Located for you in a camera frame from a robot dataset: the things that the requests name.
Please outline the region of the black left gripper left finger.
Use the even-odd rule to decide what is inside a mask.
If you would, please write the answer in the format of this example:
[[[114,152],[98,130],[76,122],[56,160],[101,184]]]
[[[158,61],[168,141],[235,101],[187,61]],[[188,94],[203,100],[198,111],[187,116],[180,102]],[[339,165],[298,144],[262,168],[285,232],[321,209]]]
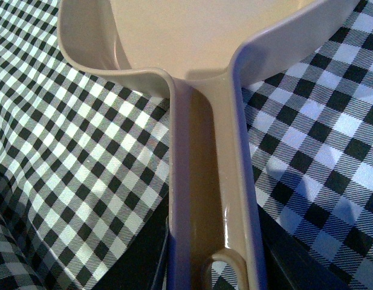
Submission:
[[[169,200],[163,199],[125,253],[94,289],[164,289]]]

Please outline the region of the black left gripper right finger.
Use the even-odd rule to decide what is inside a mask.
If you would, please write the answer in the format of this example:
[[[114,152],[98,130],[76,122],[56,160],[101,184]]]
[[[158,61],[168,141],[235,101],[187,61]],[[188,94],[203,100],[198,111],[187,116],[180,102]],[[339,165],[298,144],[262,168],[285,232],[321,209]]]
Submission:
[[[349,289],[259,208],[268,289]]]

